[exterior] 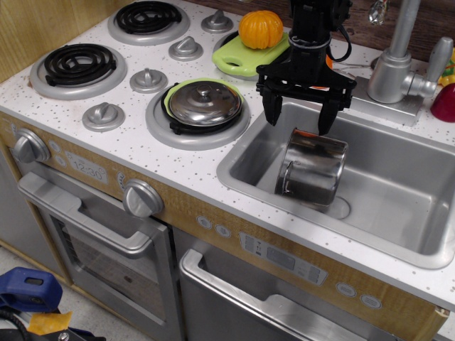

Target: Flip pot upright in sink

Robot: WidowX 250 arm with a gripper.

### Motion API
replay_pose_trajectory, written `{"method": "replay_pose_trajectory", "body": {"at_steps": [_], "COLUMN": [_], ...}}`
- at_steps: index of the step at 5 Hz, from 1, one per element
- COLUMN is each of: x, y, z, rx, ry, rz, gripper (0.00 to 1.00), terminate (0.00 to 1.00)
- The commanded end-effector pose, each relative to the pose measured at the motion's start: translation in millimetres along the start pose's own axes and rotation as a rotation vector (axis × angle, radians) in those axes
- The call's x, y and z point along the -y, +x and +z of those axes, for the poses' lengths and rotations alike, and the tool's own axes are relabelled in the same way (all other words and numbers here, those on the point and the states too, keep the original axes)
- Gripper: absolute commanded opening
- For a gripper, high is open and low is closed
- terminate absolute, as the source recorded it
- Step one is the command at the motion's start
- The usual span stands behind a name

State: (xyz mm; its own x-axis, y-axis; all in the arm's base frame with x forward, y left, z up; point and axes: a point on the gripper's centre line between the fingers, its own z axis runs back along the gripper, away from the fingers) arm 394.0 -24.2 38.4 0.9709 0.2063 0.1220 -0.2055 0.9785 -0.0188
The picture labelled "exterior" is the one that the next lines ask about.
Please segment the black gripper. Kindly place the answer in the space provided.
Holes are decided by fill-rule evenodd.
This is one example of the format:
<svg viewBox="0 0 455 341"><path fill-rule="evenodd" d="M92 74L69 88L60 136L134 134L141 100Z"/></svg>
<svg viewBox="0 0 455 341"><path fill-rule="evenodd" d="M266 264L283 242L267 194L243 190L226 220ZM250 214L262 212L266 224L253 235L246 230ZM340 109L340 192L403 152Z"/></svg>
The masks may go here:
<svg viewBox="0 0 455 341"><path fill-rule="evenodd" d="M289 48L275 61L257 67L257 91L262 96L266 120L277 124L283 99L322 104L318 134L326 135L340 109L349 108L356 81L331 70L331 29L293 29Z"/></svg>

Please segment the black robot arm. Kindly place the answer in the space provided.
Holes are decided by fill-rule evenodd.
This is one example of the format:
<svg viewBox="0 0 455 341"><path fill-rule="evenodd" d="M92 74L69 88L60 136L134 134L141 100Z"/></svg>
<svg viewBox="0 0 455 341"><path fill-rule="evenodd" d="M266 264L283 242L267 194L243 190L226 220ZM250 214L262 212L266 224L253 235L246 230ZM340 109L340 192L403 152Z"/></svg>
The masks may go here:
<svg viewBox="0 0 455 341"><path fill-rule="evenodd" d="M318 134L330 131L339 111L349 108L356 81L328 66L346 60L352 51L343 22L352 1L291 1L293 24L289 48L268 65L257 67L257 91L264 114L275 125L285 97L322 104Z"/></svg>

